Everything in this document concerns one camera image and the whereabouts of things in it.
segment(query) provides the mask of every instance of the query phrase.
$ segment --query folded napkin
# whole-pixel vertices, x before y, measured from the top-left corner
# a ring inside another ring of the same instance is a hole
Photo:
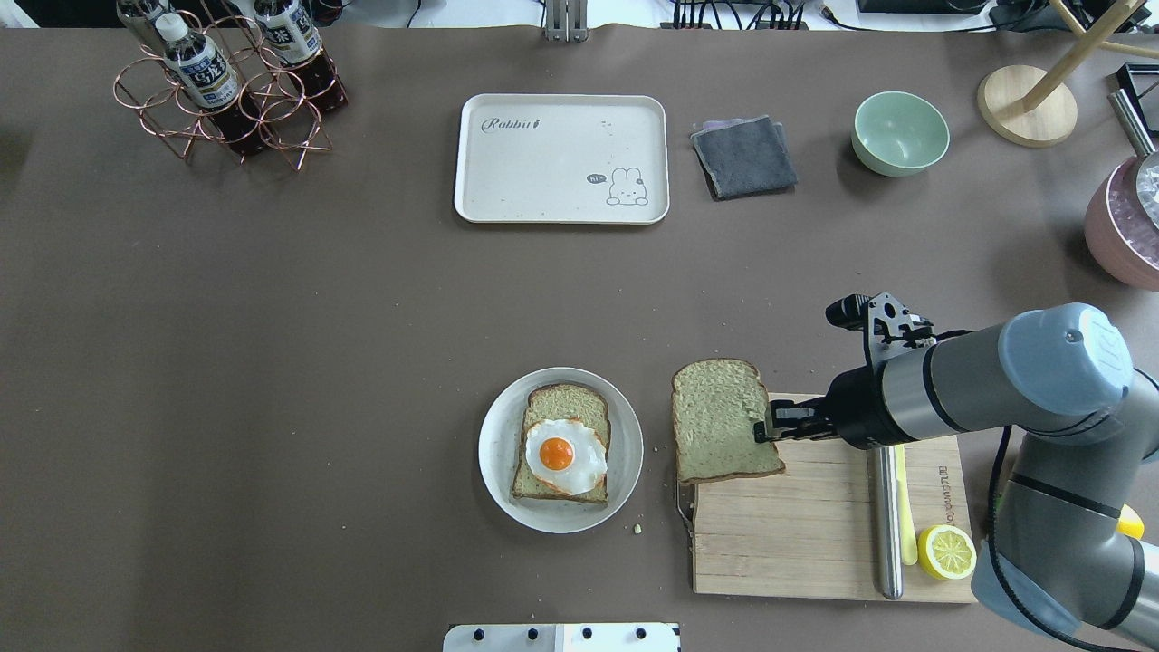
[[[785,125],[768,116],[708,120],[692,134],[713,195],[731,199],[796,184]]]

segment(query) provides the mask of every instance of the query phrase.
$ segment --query metal clamp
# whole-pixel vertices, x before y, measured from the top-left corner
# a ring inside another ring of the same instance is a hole
[[[588,0],[546,0],[544,38],[563,43],[588,41]]]

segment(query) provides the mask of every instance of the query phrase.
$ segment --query wooden stand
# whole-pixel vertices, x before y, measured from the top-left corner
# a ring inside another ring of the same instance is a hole
[[[978,86],[978,110],[986,124],[1027,147],[1065,140],[1078,123],[1078,104],[1063,80],[1142,5],[1143,0],[1116,0],[1050,71],[1006,66],[986,75]]]

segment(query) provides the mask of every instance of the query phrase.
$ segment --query copper wire rack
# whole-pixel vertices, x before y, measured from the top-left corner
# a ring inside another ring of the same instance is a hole
[[[153,52],[145,44],[140,45],[145,56],[117,73],[112,85],[112,96],[118,104],[137,115],[146,133],[159,139],[175,156],[185,162],[192,160],[198,142],[216,142],[221,151],[241,164],[248,156],[235,153],[229,148],[229,144],[248,138],[257,131],[268,148],[278,152],[294,171],[300,171],[308,153],[329,152],[334,148],[334,142],[322,126],[322,115],[312,100],[330,90],[335,83],[341,85],[342,81],[335,74],[327,87],[306,95],[301,90],[304,85],[296,71],[305,68],[316,57],[329,59],[326,49],[322,47],[305,61],[284,66],[265,44],[265,37],[257,22],[233,14],[233,9],[225,0],[221,0],[220,6],[227,14],[226,17],[206,24],[190,12],[175,13],[185,20],[190,31],[196,30],[211,37],[236,71],[241,90],[232,103],[218,109],[198,107],[166,67],[161,53]],[[206,16],[213,16],[206,0],[202,0],[202,9]],[[334,60],[329,60],[336,72]],[[258,115],[249,115],[246,104],[241,102],[241,97],[247,93],[254,100]],[[239,138],[227,140],[210,117],[235,104],[246,117],[254,120],[254,127]]]

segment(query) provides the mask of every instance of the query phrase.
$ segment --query metal rod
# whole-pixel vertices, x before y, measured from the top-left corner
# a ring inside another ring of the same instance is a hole
[[[877,549],[877,591],[889,600],[905,592],[902,577],[901,508],[897,503],[897,459],[891,447],[869,452],[873,485],[874,537]]]
[[[1135,112],[1135,107],[1131,105],[1131,101],[1127,97],[1127,90],[1120,88],[1107,97],[1110,100],[1110,105],[1115,108],[1118,123],[1123,125],[1123,131],[1127,132],[1127,139],[1131,141],[1135,153],[1140,159],[1153,154],[1156,152],[1154,142],[1151,141],[1151,135],[1147,133],[1146,127],[1143,126],[1139,113]]]

